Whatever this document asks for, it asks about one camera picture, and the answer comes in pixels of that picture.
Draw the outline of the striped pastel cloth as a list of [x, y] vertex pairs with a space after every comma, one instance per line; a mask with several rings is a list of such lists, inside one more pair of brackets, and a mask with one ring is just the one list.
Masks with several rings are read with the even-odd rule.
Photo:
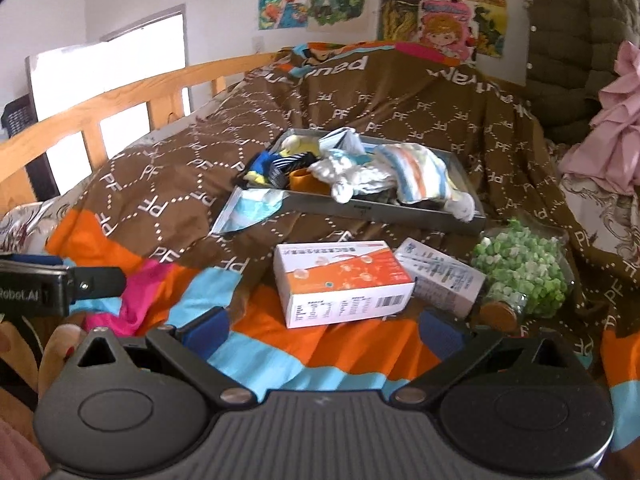
[[395, 176], [396, 195], [402, 204], [435, 202], [457, 220], [473, 219], [472, 196], [456, 187], [446, 162], [430, 148], [415, 143], [382, 144], [374, 150], [374, 157]]

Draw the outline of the navy striped sock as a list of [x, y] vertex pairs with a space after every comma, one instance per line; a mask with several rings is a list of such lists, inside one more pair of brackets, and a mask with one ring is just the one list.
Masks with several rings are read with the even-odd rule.
[[273, 188], [280, 188], [280, 190], [288, 188], [293, 171], [308, 168], [317, 160], [318, 157], [311, 152], [278, 156], [269, 164], [267, 181]]

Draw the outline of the blue yellow sock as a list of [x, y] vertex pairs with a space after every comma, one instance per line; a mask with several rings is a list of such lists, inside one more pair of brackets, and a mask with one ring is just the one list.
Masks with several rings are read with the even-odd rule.
[[271, 164], [280, 158], [278, 153], [260, 152], [248, 167], [243, 179], [250, 183], [266, 185]]

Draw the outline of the orange knitted cuff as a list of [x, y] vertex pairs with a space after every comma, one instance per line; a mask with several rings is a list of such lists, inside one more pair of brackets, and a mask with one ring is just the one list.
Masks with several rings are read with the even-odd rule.
[[288, 175], [288, 188], [297, 193], [331, 195], [331, 187], [318, 180], [307, 168], [296, 169]]

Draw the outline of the white blue medicine box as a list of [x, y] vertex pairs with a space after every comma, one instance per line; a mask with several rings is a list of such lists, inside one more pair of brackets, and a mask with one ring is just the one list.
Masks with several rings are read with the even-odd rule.
[[413, 296], [456, 318], [470, 314], [486, 280], [482, 272], [410, 237], [395, 257], [416, 283]]

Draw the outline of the jar of green paper stars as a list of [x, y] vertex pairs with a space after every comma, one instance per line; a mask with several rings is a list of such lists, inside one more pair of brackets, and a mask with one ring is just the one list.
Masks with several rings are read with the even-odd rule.
[[519, 214], [485, 232], [472, 267], [485, 275], [477, 322], [513, 334], [530, 318], [553, 318], [573, 290], [568, 235]]

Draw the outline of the orange white medicine box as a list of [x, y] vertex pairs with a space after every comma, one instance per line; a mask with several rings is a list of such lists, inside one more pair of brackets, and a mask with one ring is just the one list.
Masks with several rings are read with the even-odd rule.
[[273, 273], [290, 330], [385, 318], [404, 310], [414, 289], [382, 240], [279, 244]]

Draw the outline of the grey tray with cartoon picture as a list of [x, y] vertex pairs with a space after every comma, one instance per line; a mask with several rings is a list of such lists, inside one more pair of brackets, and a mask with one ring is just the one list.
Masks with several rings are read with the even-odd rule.
[[[374, 150], [382, 144], [399, 143], [373, 136], [360, 136], [350, 127], [333, 131], [288, 129], [282, 133], [273, 146], [267, 150], [288, 156], [298, 153], [314, 153], [318, 160], [330, 155], [347, 155], [364, 164], [376, 160]], [[451, 232], [475, 235], [484, 230], [485, 214], [480, 200], [471, 188], [466, 172], [455, 154], [431, 148], [437, 156], [446, 162], [449, 177], [456, 187], [468, 192], [475, 204], [475, 214], [470, 222], [457, 220], [444, 211], [439, 203], [422, 202], [415, 205], [402, 204], [396, 195], [396, 186], [390, 190], [371, 195], [356, 195], [346, 204], [337, 203], [332, 196], [292, 192], [289, 188], [282, 207], [287, 210], [306, 212], [307, 214], [327, 214], [341, 218], [359, 219], [362, 221], [402, 224], [422, 230]], [[258, 185], [243, 179], [239, 188], [273, 188], [269, 183]]]

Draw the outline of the brown patterned colourful blanket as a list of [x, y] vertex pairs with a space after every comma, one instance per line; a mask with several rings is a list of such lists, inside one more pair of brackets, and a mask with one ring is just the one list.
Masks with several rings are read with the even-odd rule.
[[286, 52], [195, 115], [115, 155], [29, 233], [3, 221], [6, 252], [48, 252], [80, 266], [119, 266], [142, 289], [117, 318], [144, 333], [188, 298], [230, 310], [214, 363], [257, 393], [273, 388], [392, 391], [438, 363], [418, 335], [416, 306], [387, 321], [288, 330], [270, 280], [277, 244], [407, 238], [466, 257], [471, 237], [428, 226], [280, 211], [236, 234], [213, 223], [232, 185], [286, 130], [351, 126], [458, 156], [487, 217], [520, 211], [568, 237], [573, 295], [552, 318], [585, 366], [608, 385], [614, 451], [639, 455], [639, 234], [607, 252], [570, 206], [549, 144], [527, 103], [472, 68], [428, 60], [414, 47], [348, 48], [314, 65]]

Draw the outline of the black plastic crate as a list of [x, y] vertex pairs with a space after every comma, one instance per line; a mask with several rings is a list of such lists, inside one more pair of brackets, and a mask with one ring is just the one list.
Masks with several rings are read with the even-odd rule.
[[29, 128], [37, 122], [34, 103], [29, 94], [9, 102], [2, 110], [1, 127], [6, 130], [10, 140], [9, 154], [17, 155], [17, 161], [24, 164], [36, 200], [44, 202], [58, 197], [60, 191], [43, 144], [32, 140], [34, 135]]

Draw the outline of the floral white bed sheet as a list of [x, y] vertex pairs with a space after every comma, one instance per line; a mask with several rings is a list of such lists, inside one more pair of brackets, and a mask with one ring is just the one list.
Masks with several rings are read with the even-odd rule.
[[639, 194], [618, 194], [589, 178], [561, 174], [559, 164], [570, 147], [550, 140], [546, 144], [560, 203], [580, 225], [580, 237], [591, 247], [620, 257], [638, 269]]

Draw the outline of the pink shirt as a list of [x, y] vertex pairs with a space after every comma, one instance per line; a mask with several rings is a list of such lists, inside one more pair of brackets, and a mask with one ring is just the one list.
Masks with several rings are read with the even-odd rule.
[[631, 195], [639, 187], [639, 48], [623, 42], [614, 70], [617, 78], [599, 92], [602, 110], [590, 133], [564, 155], [559, 170]]

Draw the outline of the pink cartoon girl drawing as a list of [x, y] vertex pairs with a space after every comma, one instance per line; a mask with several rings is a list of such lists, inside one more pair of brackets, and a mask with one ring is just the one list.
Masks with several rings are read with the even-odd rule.
[[418, 39], [446, 58], [475, 62], [478, 26], [475, 3], [466, 0], [421, 0]]

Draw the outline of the olive quilted jacket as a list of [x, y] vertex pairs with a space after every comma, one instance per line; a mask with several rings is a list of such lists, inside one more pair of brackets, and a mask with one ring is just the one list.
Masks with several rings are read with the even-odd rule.
[[582, 142], [617, 78], [620, 45], [639, 43], [639, 0], [529, 0], [527, 99], [559, 144]]

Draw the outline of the wooden bed rail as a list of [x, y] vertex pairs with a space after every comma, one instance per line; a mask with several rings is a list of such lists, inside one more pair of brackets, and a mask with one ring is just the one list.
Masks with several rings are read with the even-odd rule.
[[[151, 128], [163, 128], [184, 116], [181, 99], [184, 88], [209, 84], [216, 96], [227, 88], [229, 77], [267, 65], [276, 57], [269, 52], [226, 58], [126, 84], [37, 122], [29, 128], [34, 135], [32, 140], [41, 142], [47, 151], [58, 141], [79, 132], [90, 168], [97, 170], [107, 161], [102, 120], [143, 104]], [[7, 140], [1, 144], [1, 211], [4, 214], [16, 206], [36, 200], [24, 164], [17, 161], [17, 155], [9, 154], [9, 143]]]

